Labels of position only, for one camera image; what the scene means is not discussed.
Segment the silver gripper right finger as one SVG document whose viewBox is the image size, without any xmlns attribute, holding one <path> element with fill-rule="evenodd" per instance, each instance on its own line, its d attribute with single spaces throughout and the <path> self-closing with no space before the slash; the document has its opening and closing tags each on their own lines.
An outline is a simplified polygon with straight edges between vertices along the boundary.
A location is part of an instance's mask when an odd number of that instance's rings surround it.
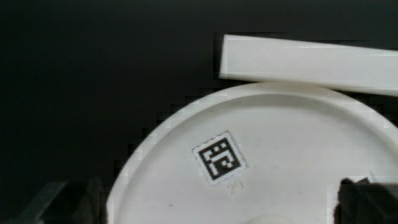
<svg viewBox="0 0 398 224">
<path fill-rule="evenodd" d="M 336 224 L 398 224 L 398 183 L 342 180 Z"/>
</svg>

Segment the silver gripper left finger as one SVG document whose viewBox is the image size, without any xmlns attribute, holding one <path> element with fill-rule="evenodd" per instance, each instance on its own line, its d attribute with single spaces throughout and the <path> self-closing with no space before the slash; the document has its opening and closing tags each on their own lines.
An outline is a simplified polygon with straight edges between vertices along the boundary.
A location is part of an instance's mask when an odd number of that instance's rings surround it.
<svg viewBox="0 0 398 224">
<path fill-rule="evenodd" d="M 11 224 L 107 224 L 105 200 L 98 177 L 50 182 Z"/>
</svg>

